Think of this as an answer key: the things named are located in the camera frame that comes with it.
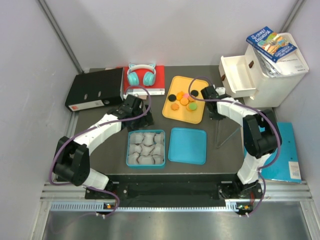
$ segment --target teal headphones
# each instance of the teal headphones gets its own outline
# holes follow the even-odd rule
[[[133,72],[134,70],[137,69],[148,69],[152,72],[146,72],[145,75],[143,76],[143,85],[145,86],[152,86],[153,84],[155,84],[156,81],[156,64],[149,64],[149,65],[145,65],[145,64],[139,64],[139,65],[135,65],[135,64],[129,64],[129,69],[126,73],[127,78],[128,78],[128,82],[131,86],[136,86],[139,85],[139,78],[137,73]]]

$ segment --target gray wall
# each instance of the gray wall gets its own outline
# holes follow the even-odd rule
[[[280,121],[292,122],[302,177],[320,212],[320,2],[307,0],[289,32],[310,72],[276,109]]]
[[[217,65],[248,35],[278,31],[292,0],[47,0],[84,69],[129,62]]]
[[[35,0],[1,2],[0,239],[27,239],[76,70]]]

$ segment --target teal container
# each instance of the teal container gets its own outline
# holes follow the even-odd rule
[[[156,134],[163,133],[164,134],[164,158],[163,158],[163,163],[162,164],[151,164],[151,165],[138,164],[138,165],[132,165],[132,164],[128,163],[130,135],[133,134],[133,133],[156,133]],[[129,132],[125,163],[127,164],[128,167],[133,168],[133,169],[163,169],[165,167],[165,164],[166,164],[166,133],[165,133],[165,131],[151,129],[151,130],[136,130],[136,131]]]

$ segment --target tabletop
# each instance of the tabletop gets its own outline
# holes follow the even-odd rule
[[[133,169],[126,164],[128,131],[127,129],[109,137],[98,146],[90,155],[91,168],[104,174],[229,174],[236,173],[243,161],[243,144],[241,131],[237,131],[224,145],[216,148],[217,121],[209,118],[205,108],[202,121],[192,124],[165,118],[162,109],[173,77],[184,76],[195,78],[197,76],[209,77],[216,87],[222,87],[218,66],[166,66],[165,67],[165,95],[152,96],[152,116],[154,125],[144,129],[165,131],[166,163],[163,169]],[[79,133],[99,121],[110,107],[98,107],[79,112],[75,133]],[[223,142],[239,125],[225,118],[219,124],[219,139]],[[172,128],[191,128],[204,130],[206,140],[206,162],[203,165],[178,163],[168,160],[170,133]]]

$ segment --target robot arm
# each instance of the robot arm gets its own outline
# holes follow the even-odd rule
[[[244,147],[247,154],[233,183],[237,194],[243,196],[257,185],[258,169],[277,149],[276,136],[269,124],[259,114],[239,105],[237,100],[225,94],[223,87],[215,89],[214,86],[208,86],[201,91],[201,94],[204,99],[229,101],[206,102],[211,119],[221,120],[228,117],[243,127]],[[276,117],[272,110],[267,109],[262,113],[272,122],[280,136]]]
[[[90,168],[91,153],[102,144],[107,138],[127,128],[129,131],[152,125],[153,118],[149,111],[145,116],[126,122],[114,122],[111,124],[100,124],[114,120],[128,119],[139,116],[143,113],[142,100],[133,95],[128,95],[123,104],[118,109],[107,112],[92,127],[97,127],[87,133],[76,137],[71,141],[59,155],[53,172],[60,178],[72,183],[75,186],[94,187],[105,190],[107,185],[112,185],[109,178]],[[62,137],[57,144],[56,152],[69,138]]]

